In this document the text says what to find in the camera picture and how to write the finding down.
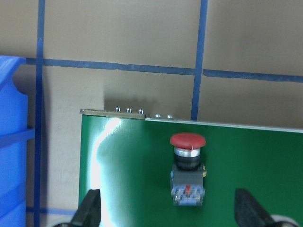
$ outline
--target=red button cap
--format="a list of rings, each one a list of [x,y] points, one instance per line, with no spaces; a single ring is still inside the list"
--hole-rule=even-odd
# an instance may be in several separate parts
[[[203,136],[195,133],[179,133],[170,138],[170,143],[177,148],[193,150],[203,147],[206,140]]]

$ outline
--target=metal strip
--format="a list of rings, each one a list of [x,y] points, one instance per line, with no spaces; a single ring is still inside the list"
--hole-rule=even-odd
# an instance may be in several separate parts
[[[203,68],[203,52],[204,52],[204,41],[205,41],[207,4],[208,4],[208,0],[201,0],[198,44],[197,44],[197,53],[196,53],[196,69],[195,69],[194,89],[193,89],[193,98],[192,98],[191,116],[190,116],[190,119],[193,121],[196,121],[198,119],[200,86],[201,86],[201,77],[202,77],[202,68]]]
[[[182,148],[174,148],[175,154],[181,157],[197,157],[200,155],[201,149],[197,148],[197,149],[193,149],[193,150],[189,150],[189,149],[182,149]]]
[[[105,110],[84,110],[84,109],[80,109],[80,114],[90,115],[90,116],[101,116],[101,117],[138,119],[138,120],[144,120],[146,117],[145,114],[141,114],[141,113],[127,113],[127,112],[115,112],[115,111],[105,111]]]
[[[203,74],[207,77],[218,77],[218,78],[258,79],[258,80],[276,81],[276,82],[303,83],[303,76],[287,76],[287,75],[248,73],[248,72],[230,72],[230,71],[220,71],[220,70],[203,70]]]
[[[18,131],[15,133],[0,136],[0,148],[12,145],[14,143],[23,142],[35,137],[35,130],[29,129]]]
[[[151,122],[169,122],[169,123],[180,123],[180,124],[239,128],[239,129],[256,129],[256,130],[267,130],[267,131],[286,131],[286,132],[303,133],[303,129],[296,129],[296,128],[280,128],[280,127],[267,127],[267,126],[259,126],[259,125],[227,124],[227,123],[214,123],[214,122],[197,122],[197,121],[186,121],[186,120],[163,120],[163,119],[154,119],[154,118],[145,118],[145,120]]]
[[[34,176],[34,227],[40,226],[41,145],[42,145],[42,94],[45,0],[39,0],[36,51],[36,136]]]

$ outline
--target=green panel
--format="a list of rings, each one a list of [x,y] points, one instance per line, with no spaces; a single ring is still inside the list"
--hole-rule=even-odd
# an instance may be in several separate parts
[[[202,207],[173,206],[170,137],[206,138]],[[82,116],[80,197],[101,188],[105,227],[236,227],[235,189],[248,189],[271,214],[303,224],[303,134],[175,122]]]

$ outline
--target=blue storage bin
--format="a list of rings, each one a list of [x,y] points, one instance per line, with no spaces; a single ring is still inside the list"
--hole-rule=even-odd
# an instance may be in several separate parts
[[[24,58],[0,56],[0,226],[24,227],[26,213],[27,96],[12,76]]]

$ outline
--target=emergency stop button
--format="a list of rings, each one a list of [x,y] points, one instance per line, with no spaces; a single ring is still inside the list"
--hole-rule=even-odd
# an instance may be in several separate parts
[[[174,146],[176,165],[181,170],[194,170],[201,166],[201,147],[206,144],[203,136],[195,133],[179,133],[170,138]]]
[[[178,133],[170,138],[170,143],[177,148],[194,150],[205,146],[206,140],[199,134]]]

